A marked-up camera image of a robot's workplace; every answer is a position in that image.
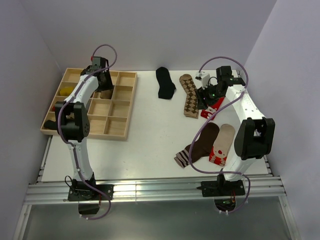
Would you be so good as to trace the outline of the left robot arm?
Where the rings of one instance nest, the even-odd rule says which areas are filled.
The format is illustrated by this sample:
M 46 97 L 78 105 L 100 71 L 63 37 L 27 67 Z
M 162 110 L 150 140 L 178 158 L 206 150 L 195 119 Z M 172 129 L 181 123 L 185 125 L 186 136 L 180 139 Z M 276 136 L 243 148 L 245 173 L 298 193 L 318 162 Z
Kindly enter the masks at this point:
M 64 101 L 55 104 L 57 132 L 68 146 L 73 165 L 73 180 L 83 183 L 79 194 L 86 200 L 95 198 L 98 193 L 87 149 L 90 121 L 86 105 L 94 92 L 113 87 L 111 78 L 107 77 L 109 68 L 97 64 L 88 66 L 81 72 L 79 82 L 71 94 Z

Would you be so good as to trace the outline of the dark brown striped sock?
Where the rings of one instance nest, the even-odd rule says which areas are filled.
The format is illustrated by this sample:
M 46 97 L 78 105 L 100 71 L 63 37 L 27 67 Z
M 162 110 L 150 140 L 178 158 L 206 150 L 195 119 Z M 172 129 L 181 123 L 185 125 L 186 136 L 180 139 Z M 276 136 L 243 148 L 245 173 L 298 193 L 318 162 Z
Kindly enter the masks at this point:
M 191 162 L 195 163 L 202 157 L 208 157 L 211 153 L 213 144 L 220 132 L 220 128 L 213 122 L 208 123 L 199 135 L 198 140 L 194 143 L 191 151 Z M 190 144 L 178 152 L 174 160 L 181 167 L 187 167 L 189 163 Z

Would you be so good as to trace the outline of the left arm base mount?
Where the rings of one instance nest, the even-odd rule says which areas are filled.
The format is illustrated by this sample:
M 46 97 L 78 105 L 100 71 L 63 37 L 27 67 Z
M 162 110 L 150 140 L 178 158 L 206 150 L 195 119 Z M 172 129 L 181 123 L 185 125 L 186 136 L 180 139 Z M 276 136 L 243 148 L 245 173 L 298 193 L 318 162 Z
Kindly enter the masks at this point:
M 100 210 L 101 201 L 106 201 L 107 198 L 100 193 L 92 190 L 69 190 L 67 201 L 78 202 L 78 212 L 82 215 L 95 215 Z

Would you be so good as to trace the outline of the tan ribbed sock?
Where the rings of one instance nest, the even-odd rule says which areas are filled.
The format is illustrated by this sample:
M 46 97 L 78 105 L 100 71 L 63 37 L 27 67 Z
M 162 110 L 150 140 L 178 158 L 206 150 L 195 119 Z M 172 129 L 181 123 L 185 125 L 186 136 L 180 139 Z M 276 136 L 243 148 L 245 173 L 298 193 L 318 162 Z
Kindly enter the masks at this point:
M 109 89 L 109 90 L 104 90 L 100 92 L 100 98 L 101 99 L 107 99 L 110 100 L 112 98 L 113 95 L 113 89 Z

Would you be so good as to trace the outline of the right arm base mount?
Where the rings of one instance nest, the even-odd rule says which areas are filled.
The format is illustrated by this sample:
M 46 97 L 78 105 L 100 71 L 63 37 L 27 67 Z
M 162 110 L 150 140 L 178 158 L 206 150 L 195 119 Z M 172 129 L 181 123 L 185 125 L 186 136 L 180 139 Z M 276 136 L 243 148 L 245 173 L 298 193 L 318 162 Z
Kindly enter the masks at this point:
M 242 180 L 227 181 L 220 176 L 217 180 L 202 181 L 196 189 L 201 191 L 202 197 L 213 198 L 218 211 L 226 215 L 236 209 L 236 197 L 246 194 Z

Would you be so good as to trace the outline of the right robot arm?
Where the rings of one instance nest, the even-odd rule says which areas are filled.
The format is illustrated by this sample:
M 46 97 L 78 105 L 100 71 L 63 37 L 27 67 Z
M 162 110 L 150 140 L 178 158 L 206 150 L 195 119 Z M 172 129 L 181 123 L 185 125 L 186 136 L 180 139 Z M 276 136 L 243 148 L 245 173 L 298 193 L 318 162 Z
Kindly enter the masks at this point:
M 195 77 L 202 86 L 197 89 L 197 108 L 204 110 L 225 97 L 229 100 L 240 121 L 240 127 L 233 141 L 234 155 L 227 158 L 222 169 L 224 178 L 216 183 L 217 191 L 229 194 L 235 181 L 257 160 L 270 153 L 275 132 L 273 118 L 265 117 L 251 99 L 245 81 L 232 74 L 230 66 L 216 69 L 217 84 L 211 84 L 209 73 L 200 71 Z

